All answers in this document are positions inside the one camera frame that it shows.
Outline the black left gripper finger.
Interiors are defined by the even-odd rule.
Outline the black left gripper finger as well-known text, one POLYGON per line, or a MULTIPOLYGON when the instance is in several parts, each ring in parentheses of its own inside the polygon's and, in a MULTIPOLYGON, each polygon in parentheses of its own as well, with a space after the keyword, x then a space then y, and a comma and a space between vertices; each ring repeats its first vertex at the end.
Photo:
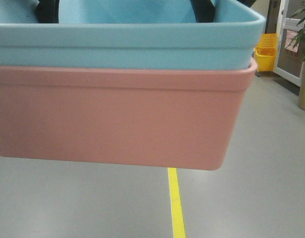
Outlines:
POLYGON ((59 23, 59 0, 39 0, 35 15, 39 23, 59 23))

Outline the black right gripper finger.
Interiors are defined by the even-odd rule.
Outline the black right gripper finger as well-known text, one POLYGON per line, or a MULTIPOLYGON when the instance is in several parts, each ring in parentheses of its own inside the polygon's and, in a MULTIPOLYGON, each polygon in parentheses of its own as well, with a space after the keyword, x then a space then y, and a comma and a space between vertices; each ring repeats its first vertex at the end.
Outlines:
POLYGON ((196 22, 214 22, 215 6, 211 0, 191 0, 196 22))

